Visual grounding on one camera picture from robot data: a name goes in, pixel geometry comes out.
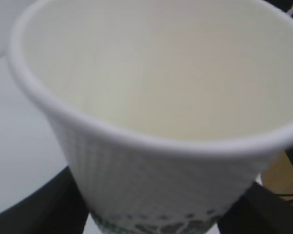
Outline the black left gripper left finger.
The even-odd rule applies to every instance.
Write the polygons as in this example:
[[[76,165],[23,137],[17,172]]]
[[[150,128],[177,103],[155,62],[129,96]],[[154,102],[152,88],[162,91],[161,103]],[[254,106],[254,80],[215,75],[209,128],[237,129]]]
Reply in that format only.
[[[0,213],[0,234],[81,234],[88,209],[68,168]]]

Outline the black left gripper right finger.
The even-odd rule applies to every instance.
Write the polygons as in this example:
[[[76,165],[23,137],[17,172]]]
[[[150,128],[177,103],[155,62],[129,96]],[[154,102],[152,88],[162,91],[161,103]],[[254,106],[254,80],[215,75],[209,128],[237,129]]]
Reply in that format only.
[[[293,205],[254,182],[217,226],[222,234],[293,234]]]

